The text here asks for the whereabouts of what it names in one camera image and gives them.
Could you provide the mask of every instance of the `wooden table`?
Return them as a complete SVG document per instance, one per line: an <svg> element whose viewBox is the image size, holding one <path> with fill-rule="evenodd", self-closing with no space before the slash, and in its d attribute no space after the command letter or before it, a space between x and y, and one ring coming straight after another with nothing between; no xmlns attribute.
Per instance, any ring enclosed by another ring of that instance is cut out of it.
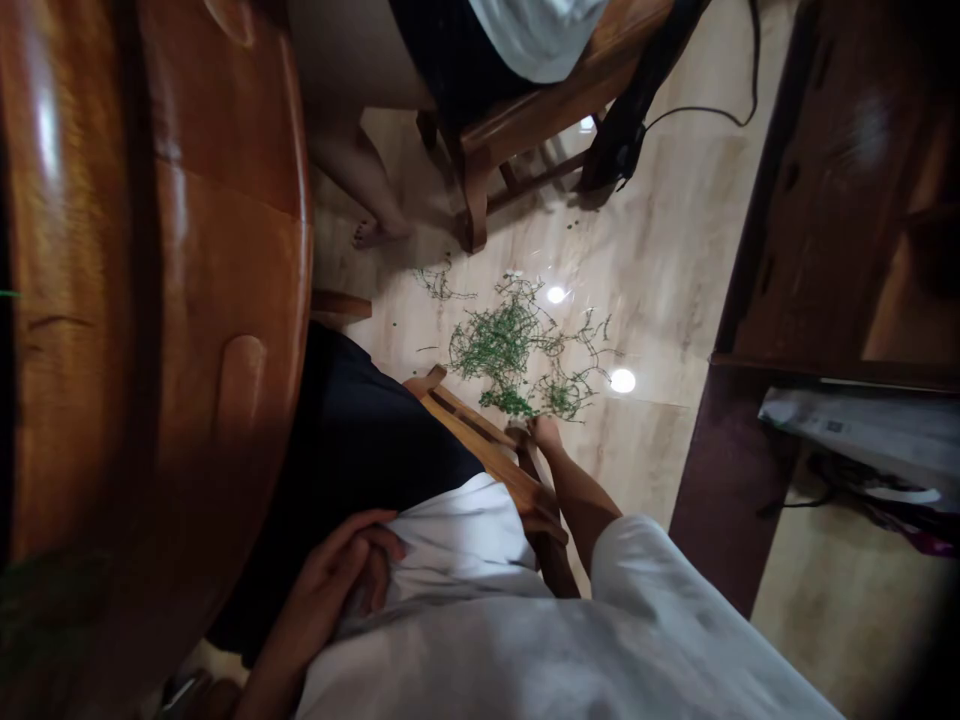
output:
<svg viewBox="0 0 960 720"><path fill-rule="evenodd" d="M312 262L280 28L245 0L0 6L4 717L125 712L256 539Z"/></svg>

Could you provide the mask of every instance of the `white sleeve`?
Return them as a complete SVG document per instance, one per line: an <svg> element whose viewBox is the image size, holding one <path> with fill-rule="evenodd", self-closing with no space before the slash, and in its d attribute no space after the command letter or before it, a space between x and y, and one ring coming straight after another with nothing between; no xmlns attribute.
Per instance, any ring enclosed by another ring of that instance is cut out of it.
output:
<svg viewBox="0 0 960 720"><path fill-rule="evenodd" d="M663 528L645 515L627 515L610 523L594 546L592 569L593 598L631 615L646 615L651 606L675 605L678 598L698 605L719 601L729 607Z"/></svg>
<svg viewBox="0 0 960 720"><path fill-rule="evenodd" d="M594 601L655 627L701 667L725 668L758 707L790 698L795 717L841 717L651 518L610 523L593 549L592 569Z"/></svg>

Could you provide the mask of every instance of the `finger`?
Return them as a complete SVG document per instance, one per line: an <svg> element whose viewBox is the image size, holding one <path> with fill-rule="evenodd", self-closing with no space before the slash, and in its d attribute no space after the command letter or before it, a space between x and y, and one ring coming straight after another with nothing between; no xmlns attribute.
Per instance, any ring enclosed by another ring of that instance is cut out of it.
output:
<svg viewBox="0 0 960 720"><path fill-rule="evenodd" d="M370 543L362 537L353 538L344 551L341 562L337 564L337 569L323 586L320 595L324 601L341 607L369 557Z"/></svg>
<svg viewBox="0 0 960 720"><path fill-rule="evenodd" d="M383 610L387 602L387 588L390 585L390 564L387 562L387 554L380 548L370 548L367 572L370 576L370 609L378 612Z"/></svg>
<svg viewBox="0 0 960 720"><path fill-rule="evenodd" d="M385 527L374 525L361 530L357 534L365 538L371 545L386 550L394 562L400 562L407 556L407 550L403 545L403 540L397 537L396 533L391 532Z"/></svg>
<svg viewBox="0 0 960 720"><path fill-rule="evenodd" d="M396 510L366 510L348 517L327 539L310 553L307 562L314 574L329 572L334 558L360 530L377 523L390 522L397 516Z"/></svg>

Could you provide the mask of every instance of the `wooden furniture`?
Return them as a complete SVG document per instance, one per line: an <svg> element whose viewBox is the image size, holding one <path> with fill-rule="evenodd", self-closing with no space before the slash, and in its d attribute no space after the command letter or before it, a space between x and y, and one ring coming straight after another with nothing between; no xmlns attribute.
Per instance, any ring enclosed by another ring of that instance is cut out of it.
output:
<svg viewBox="0 0 960 720"><path fill-rule="evenodd" d="M547 587L560 598L580 597L567 560L569 536L560 524L556 495L541 482L533 440L519 429L500 430L464 405L441 385L446 374L436 365L426 377L411 378L403 386L476 455L495 480L507 486ZM517 455L519 466L504 449Z"/></svg>
<svg viewBox="0 0 960 720"><path fill-rule="evenodd" d="M747 618L779 517L759 511L784 500L801 452L757 419L767 389L828 377L960 392L947 12L895 0L797 11L670 524Z"/></svg>
<svg viewBox="0 0 960 720"><path fill-rule="evenodd" d="M483 120L455 134L435 113L417 117L427 149L443 136L466 201L463 248L479 252L487 242L487 214L583 165L586 153L564 160L536 177L518 178L510 158L530 150L593 116L599 125L604 108L627 87L646 42L663 24L672 0L611 0L577 66L562 83L495 107ZM487 197L487 180L497 168L506 189Z"/></svg>
<svg viewBox="0 0 960 720"><path fill-rule="evenodd" d="M802 6L714 363L960 391L960 93L937 12Z"/></svg>
<svg viewBox="0 0 960 720"><path fill-rule="evenodd" d="M113 717L157 687L269 506L312 264L269 11L0 7L5 718Z"/></svg>

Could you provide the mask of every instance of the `black pants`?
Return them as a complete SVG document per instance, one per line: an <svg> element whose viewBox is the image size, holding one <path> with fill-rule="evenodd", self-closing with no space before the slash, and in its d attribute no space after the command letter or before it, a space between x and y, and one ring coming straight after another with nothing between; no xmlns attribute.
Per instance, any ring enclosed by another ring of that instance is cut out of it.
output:
<svg viewBox="0 0 960 720"><path fill-rule="evenodd" d="M480 472L473 454L366 352L311 324L270 512L207 639L252 667L307 554L349 515L403 511Z"/></svg>

